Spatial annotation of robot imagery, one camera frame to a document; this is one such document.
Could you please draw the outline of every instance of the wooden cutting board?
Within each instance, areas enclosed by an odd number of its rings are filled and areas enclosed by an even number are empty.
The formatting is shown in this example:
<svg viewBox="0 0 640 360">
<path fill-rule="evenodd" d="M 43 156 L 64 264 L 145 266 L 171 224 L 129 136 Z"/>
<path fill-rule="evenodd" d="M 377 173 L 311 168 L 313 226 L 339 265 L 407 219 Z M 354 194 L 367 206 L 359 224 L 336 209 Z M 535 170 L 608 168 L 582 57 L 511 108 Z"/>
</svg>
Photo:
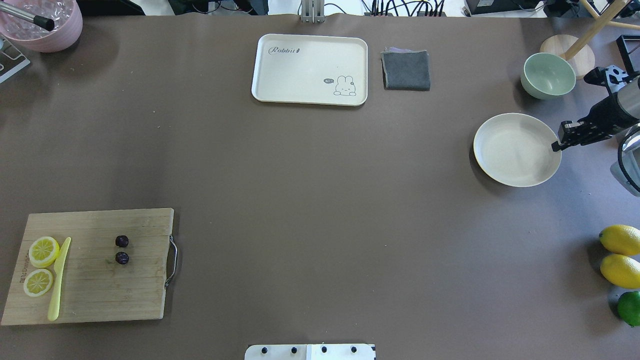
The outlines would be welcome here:
<svg viewBox="0 0 640 360">
<path fill-rule="evenodd" d="M 22 288 L 25 276 L 35 270 L 29 246 L 42 236 L 52 236 L 60 246 L 67 236 L 72 239 L 54 323 L 162 319 L 172 230 L 173 209 L 29 215 L 1 325 L 51 323 L 52 291 L 29 297 Z M 127 235 L 129 246 L 118 248 L 118 235 Z M 129 255 L 128 264 L 115 262 L 118 251 Z M 47 268 L 55 276 L 53 264 Z"/>
</svg>

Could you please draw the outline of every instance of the lime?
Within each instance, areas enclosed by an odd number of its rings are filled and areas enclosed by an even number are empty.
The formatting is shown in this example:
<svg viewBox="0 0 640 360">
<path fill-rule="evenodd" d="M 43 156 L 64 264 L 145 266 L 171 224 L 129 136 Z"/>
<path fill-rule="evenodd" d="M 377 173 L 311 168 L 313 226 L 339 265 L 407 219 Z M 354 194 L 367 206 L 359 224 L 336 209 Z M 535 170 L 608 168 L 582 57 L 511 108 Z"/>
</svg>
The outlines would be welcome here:
<svg viewBox="0 0 640 360">
<path fill-rule="evenodd" d="M 22 288 L 30 297 L 37 297 L 49 291 L 51 284 L 53 274 L 47 269 L 37 269 L 27 275 Z"/>
<path fill-rule="evenodd" d="M 60 245 L 50 236 L 37 239 L 29 247 L 29 261 L 37 268 L 45 268 L 53 264 L 59 254 Z"/>
<path fill-rule="evenodd" d="M 618 314 L 627 324 L 640 325 L 640 291 L 622 294 L 618 300 Z"/>
<path fill-rule="evenodd" d="M 602 260 L 600 271 L 613 285 L 625 289 L 640 288 L 640 263 L 628 256 L 607 256 Z"/>
<path fill-rule="evenodd" d="M 640 230 L 628 225 L 612 225 L 600 232 L 600 242 L 616 254 L 640 254 Z"/>
</svg>

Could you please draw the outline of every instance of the bowl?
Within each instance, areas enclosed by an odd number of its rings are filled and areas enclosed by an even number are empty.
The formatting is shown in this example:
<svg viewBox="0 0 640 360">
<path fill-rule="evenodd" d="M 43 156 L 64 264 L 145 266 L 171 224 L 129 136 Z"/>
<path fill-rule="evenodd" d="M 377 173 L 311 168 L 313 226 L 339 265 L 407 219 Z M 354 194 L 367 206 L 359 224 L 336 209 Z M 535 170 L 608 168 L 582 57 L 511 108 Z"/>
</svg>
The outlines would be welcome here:
<svg viewBox="0 0 640 360">
<path fill-rule="evenodd" d="M 35 15 L 53 18 L 56 27 L 50 31 L 41 30 L 35 25 L 27 21 L 18 19 L 6 13 L 0 13 L 0 33 L 4 35 L 14 45 L 19 44 L 34 51 L 41 53 L 53 53 L 55 51 L 64 50 L 80 37 L 82 32 L 82 14 L 78 8 L 76 0 L 4 0 L 7 4 L 14 5 L 17 8 L 25 9 Z M 54 16 L 54 11 L 60 10 L 61 7 L 70 8 L 68 18 L 61 23 L 64 15 L 60 15 L 58 20 Z"/>
<path fill-rule="evenodd" d="M 544 183 L 556 173 L 562 152 L 554 152 L 551 144 L 557 140 L 551 128 L 532 116 L 500 114 L 476 131 L 474 155 L 492 179 L 525 188 Z"/>
<path fill-rule="evenodd" d="M 560 56 L 537 53 L 524 62 L 520 82 L 529 95 L 547 100 L 573 90 L 575 73 L 571 65 Z"/>
</svg>

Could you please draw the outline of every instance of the yellow lemon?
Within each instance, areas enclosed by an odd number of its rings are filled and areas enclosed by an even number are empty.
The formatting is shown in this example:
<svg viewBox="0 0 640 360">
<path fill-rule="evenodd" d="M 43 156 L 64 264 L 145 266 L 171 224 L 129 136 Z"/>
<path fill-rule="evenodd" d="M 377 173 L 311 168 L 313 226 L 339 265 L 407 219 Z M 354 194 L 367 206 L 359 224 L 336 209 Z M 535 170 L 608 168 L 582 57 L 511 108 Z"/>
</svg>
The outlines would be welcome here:
<svg viewBox="0 0 640 360">
<path fill-rule="evenodd" d="M 616 254 L 640 254 L 640 230 L 627 225 L 612 225 L 600 232 L 600 242 Z"/>
<path fill-rule="evenodd" d="M 47 269 L 37 269 L 27 275 L 24 280 L 24 293 L 30 297 L 37 297 L 49 291 L 51 284 L 53 284 L 53 274 Z"/>
<path fill-rule="evenodd" d="M 60 245 L 50 236 L 37 239 L 29 247 L 29 261 L 37 268 L 45 268 L 53 264 L 59 254 Z"/>
<path fill-rule="evenodd" d="M 602 260 L 600 272 L 613 285 L 625 289 L 640 288 L 640 263 L 628 256 L 607 256 Z"/>
</svg>

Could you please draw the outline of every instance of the mint green bowl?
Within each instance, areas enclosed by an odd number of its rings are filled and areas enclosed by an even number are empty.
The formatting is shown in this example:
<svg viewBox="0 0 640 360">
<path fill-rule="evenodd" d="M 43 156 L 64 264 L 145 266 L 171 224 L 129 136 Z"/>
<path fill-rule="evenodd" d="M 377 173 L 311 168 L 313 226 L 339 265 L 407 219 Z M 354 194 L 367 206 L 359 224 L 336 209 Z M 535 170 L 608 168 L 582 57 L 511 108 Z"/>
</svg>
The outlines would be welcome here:
<svg viewBox="0 0 640 360">
<path fill-rule="evenodd" d="M 560 56 L 537 53 L 524 62 L 520 82 L 529 95 L 547 100 L 573 90 L 575 73 L 571 65 Z"/>
</svg>

